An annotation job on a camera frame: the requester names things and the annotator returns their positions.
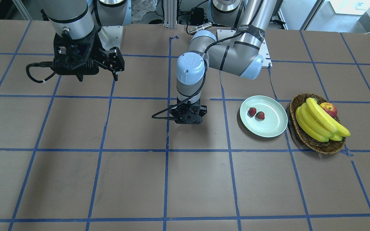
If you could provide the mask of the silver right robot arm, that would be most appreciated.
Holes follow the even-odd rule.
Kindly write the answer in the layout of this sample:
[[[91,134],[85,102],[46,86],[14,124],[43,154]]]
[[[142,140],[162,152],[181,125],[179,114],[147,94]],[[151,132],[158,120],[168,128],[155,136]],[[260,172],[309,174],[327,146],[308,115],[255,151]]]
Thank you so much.
[[[41,0],[41,6],[56,32],[52,61],[28,64],[50,68],[53,74],[36,83],[45,83],[53,75],[74,75],[83,81],[85,75],[96,75],[99,69],[112,73],[114,81],[125,69],[125,61],[116,38],[107,35],[105,27],[121,28],[132,22],[130,0]]]

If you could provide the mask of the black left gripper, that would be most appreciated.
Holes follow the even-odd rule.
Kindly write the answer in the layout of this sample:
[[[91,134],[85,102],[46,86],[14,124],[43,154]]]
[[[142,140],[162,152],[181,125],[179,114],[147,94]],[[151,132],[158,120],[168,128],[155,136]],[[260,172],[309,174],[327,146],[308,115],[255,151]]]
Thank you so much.
[[[207,113],[207,106],[195,103],[183,103],[169,110],[176,124],[201,124]]]

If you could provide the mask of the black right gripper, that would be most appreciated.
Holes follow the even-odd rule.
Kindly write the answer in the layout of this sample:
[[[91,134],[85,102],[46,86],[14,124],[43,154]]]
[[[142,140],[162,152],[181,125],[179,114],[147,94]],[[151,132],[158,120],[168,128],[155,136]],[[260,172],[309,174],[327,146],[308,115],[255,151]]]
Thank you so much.
[[[106,51],[99,35],[93,29],[80,39],[71,39],[69,32],[63,30],[62,36],[53,40],[54,59],[52,70],[58,75],[75,75],[79,82],[84,75],[96,75],[99,68],[112,72],[114,81],[125,70],[125,61],[118,47]]]

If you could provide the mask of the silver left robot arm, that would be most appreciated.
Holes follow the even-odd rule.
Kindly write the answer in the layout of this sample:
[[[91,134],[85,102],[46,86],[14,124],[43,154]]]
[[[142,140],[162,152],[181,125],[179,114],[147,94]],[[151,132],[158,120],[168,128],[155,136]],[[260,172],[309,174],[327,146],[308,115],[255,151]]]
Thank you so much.
[[[273,16],[275,0],[210,0],[210,21],[235,29],[235,34],[218,39],[209,30],[196,32],[176,65],[177,103],[167,111],[177,124],[200,124],[207,113],[201,91],[208,68],[253,80],[264,57],[259,53]]]

